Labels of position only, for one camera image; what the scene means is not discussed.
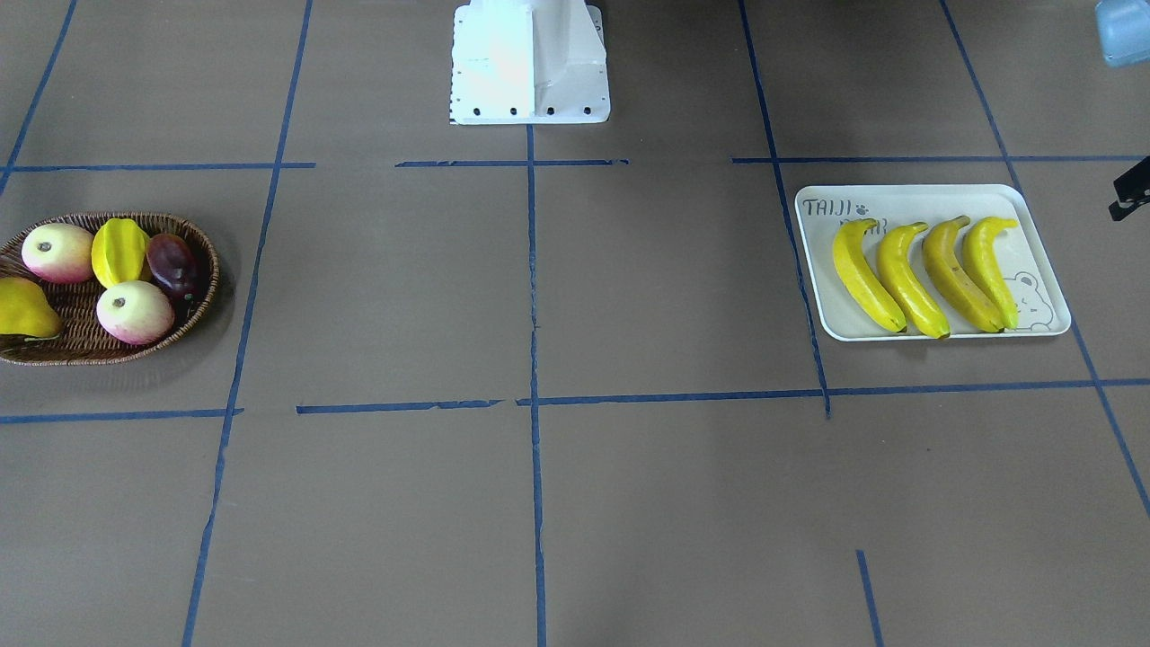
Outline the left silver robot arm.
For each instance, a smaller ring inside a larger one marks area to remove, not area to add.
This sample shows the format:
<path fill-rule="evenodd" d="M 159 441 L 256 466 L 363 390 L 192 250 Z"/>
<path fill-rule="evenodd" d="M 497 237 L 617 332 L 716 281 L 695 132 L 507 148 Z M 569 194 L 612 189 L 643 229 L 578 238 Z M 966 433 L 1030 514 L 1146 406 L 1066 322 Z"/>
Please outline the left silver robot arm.
<path fill-rule="evenodd" d="M 1149 61 L 1149 3 L 1147 1 L 1098 1 L 1095 20 L 1101 53 L 1110 68 Z M 1120 222 L 1149 202 L 1149 157 L 1143 157 L 1113 182 L 1116 200 L 1109 205 L 1110 219 Z"/>

